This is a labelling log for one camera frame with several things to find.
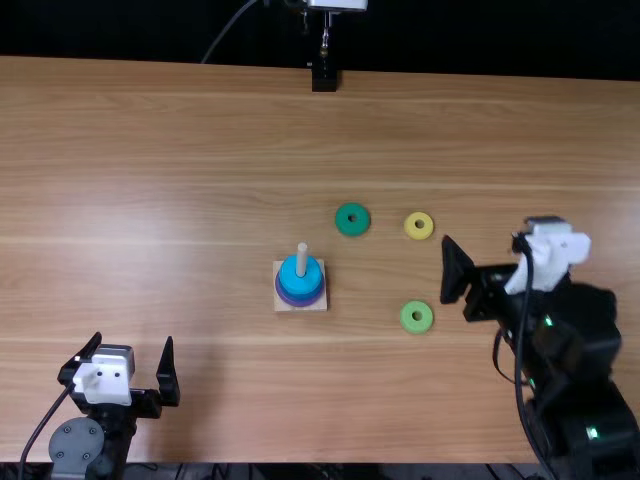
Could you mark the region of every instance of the black cable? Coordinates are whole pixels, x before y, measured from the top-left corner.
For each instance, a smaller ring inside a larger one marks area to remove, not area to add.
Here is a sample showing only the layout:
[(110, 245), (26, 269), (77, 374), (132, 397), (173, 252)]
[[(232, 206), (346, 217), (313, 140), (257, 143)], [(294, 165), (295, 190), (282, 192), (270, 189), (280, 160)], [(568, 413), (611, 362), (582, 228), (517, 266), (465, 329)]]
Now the black cable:
[(507, 466), (507, 468), (510, 468), (513, 471), (513, 473), (515, 473), (518, 476), (518, 478), (521, 478), (522, 480), (527, 479), (527, 477), (525, 477), (522, 474), (522, 472), (515, 467), (513, 463), (506, 463), (505, 465)]
[(222, 478), (222, 480), (226, 480), (229, 477), (229, 470), (231, 470), (231, 464), (229, 463), (227, 463), (227, 468), (225, 468), (224, 471), (222, 471), (222, 467), (219, 463), (214, 463), (213, 468), (211, 469), (211, 480), (218, 478), (218, 473), (220, 473), (220, 478)]
[(529, 444), (531, 445), (531, 449), (533, 453), (535, 453), (540, 465), (547, 471), (549, 474), (549, 478), (551, 480), (556, 480), (556, 475), (554, 471), (549, 466), (546, 458), (542, 455), (538, 444), (536, 443), (536, 439), (531, 432), (531, 426), (525, 417), (524, 411), (524, 399), (522, 396), (522, 345), (524, 343), (524, 330), (525, 324), (529, 318), (529, 298), (531, 297), (531, 291), (533, 290), (533, 255), (531, 253), (531, 247), (524, 239), (524, 236), (521, 238), (520, 249), (522, 250), (522, 254), (525, 256), (527, 260), (527, 284), (524, 290), (524, 297), (522, 299), (522, 310), (520, 312), (520, 324), (518, 325), (518, 333), (516, 336), (516, 366), (514, 372), (515, 378), (515, 390), (516, 390), (516, 406), (518, 407), (518, 416), (520, 417), (520, 423), (522, 424), (522, 428), (524, 429), (524, 433), (527, 436), (527, 440), (529, 440)]
[(342, 479), (344, 477), (344, 475), (342, 474), (342, 472), (338, 468), (338, 464), (327, 463), (325, 465), (325, 470), (327, 471), (327, 474), (328, 474), (329, 478), (332, 479), (332, 480), (340, 480), (340, 479)]
[(12, 480), (15, 480), (16, 478), (18, 478), (18, 468), (14, 464), (12, 464), (12, 463), (8, 464), (7, 468), (13, 474), (13, 476), (11, 477)]
[(129, 465), (127, 465), (127, 470), (133, 467), (146, 468), (147, 470), (151, 470), (152, 472), (158, 471), (157, 463), (130, 463)]
[[(36, 463), (36, 464), (25, 464), (24, 466), (24, 478), (26, 480), (39, 480), (43, 478), (49, 478), (49, 472), (53, 468), (53, 465), (50, 463)], [(18, 475), (18, 469), (15, 469), (16, 477)]]
[[(498, 355), (500, 353), (500, 344), (502, 343), (502, 339), (504, 338), (504, 332), (502, 328), (499, 328), (496, 332), (496, 338), (493, 340), (493, 352), (491, 354), (491, 359), (493, 360), (493, 366), (496, 371), (502, 375), (509, 383), (513, 383), (515, 385), (515, 381), (509, 377), (506, 373), (502, 371), (500, 368), (500, 364), (498, 363)], [(529, 385), (526, 383), (526, 380), (523, 380), (524, 386), (528, 387)]]
[(303, 0), (283, 0), (284, 4), (289, 8), (304, 8), (307, 6)]
[(251, 7), (253, 4), (257, 2), (258, 0), (248, 0), (247, 3), (245, 3), (242, 7), (240, 7), (240, 9), (227, 22), (227, 24), (224, 26), (224, 28), (218, 34), (218, 36), (213, 40), (213, 42), (211, 42), (211, 46), (209, 46), (207, 53), (204, 54), (204, 57), (202, 57), (202, 60), (200, 60), (200, 63), (207, 63), (209, 61), (209, 57), (213, 53), (213, 50), (218, 46), (218, 43), (220, 43), (222, 38), (226, 35), (226, 33), (233, 26), (233, 24), (236, 23), (236, 20), (238, 20), (238, 18), (240, 18), (242, 14), (249, 9), (249, 7)]
[(498, 474), (493, 470), (493, 468), (491, 468), (491, 465), (489, 465), (488, 463), (484, 464), (485, 467), (487, 467), (487, 470), (489, 471), (489, 473), (491, 474), (491, 476), (495, 479), (495, 480), (500, 480), (500, 477), (498, 476)]
[(51, 408), (49, 409), (49, 411), (45, 414), (42, 420), (40, 420), (40, 423), (31, 434), (31, 437), (29, 438), (29, 441), (25, 445), (24, 450), (22, 451), (22, 455), (20, 456), (20, 466), (18, 467), (18, 480), (24, 480), (24, 466), (27, 463), (27, 455), (29, 455), (29, 450), (31, 450), (31, 447), (33, 447), (33, 444), (38, 438), (38, 435), (40, 435), (40, 432), (42, 432), (42, 429), (45, 427), (45, 425), (51, 419), (51, 417), (53, 417), (53, 414), (56, 413), (56, 410), (62, 404), (64, 399), (67, 397), (67, 395), (69, 395), (69, 392), (71, 392), (72, 389), (73, 389), (73, 383), (70, 383), (69, 385), (67, 385), (67, 387), (62, 391), (62, 393), (56, 399), (56, 401), (53, 402), (53, 405), (51, 405)]

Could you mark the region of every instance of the green ring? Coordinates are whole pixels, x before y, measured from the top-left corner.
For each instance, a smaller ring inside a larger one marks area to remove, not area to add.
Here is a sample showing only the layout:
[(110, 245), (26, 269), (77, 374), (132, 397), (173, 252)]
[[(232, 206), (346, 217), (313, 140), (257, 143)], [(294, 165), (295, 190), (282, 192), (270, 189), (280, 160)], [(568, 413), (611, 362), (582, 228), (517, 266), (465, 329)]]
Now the green ring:
[(336, 212), (336, 227), (343, 235), (357, 237), (369, 230), (371, 217), (358, 203), (345, 203)]
[[(414, 318), (414, 314), (419, 317), (418, 320)], [(433, 312), (426, 303), (413, 300), (402, 307), (400, 323), (409, 333), (425, 333), (433, 325)]]

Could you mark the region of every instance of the ring stacking toy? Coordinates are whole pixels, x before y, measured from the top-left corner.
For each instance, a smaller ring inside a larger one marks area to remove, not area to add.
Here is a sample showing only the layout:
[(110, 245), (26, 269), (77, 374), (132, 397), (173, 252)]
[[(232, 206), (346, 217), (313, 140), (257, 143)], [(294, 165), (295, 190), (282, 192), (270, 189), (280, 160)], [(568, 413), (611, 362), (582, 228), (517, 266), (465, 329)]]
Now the ring stacking toy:
[(282, 263), (275, 279), (276, 293), (293, 307), (312, 305), (322, 296), (325, 280), (318, 261), (307, 253), (307, 244), (298, 245), (297, 255)]

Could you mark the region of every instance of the green led light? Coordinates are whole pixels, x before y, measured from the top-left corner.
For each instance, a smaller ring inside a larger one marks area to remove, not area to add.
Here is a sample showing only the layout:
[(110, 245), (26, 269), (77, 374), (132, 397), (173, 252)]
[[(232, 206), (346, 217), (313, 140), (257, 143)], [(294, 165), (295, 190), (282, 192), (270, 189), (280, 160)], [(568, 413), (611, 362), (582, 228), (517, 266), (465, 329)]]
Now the green led light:
[(587, 427), (587, 437), (589, 440), (596, 439), (600, 436), (596, 427)]

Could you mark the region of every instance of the wooden table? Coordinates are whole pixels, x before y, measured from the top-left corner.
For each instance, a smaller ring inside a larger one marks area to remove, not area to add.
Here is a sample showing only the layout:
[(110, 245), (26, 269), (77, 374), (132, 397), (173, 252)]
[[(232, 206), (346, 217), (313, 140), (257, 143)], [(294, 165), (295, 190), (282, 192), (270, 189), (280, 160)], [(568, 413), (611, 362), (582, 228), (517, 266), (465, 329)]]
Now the wooden table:
[[(361, 238), (334, 226), (348, 201), (372, 214)], [(404, 234), (415, 210), (426, 241)], [(509, 261), (547, 213), (592, 235), (575, 278), (618, 295), (639, 412), (640, 85), (345, 72), (312, 94), (301, 70), (2, 58), (0, 459), (100, 330), (141, 387), (176, 343), (182, 404), (138, 422), (130, 461), (531, 461), (496, 324), (438, 304), (440, 239)], [(301, 240), (330, 310), (276, 315), (271, 264)], [(425, 336), (400, 327), (411, 299), (434, 308)]]

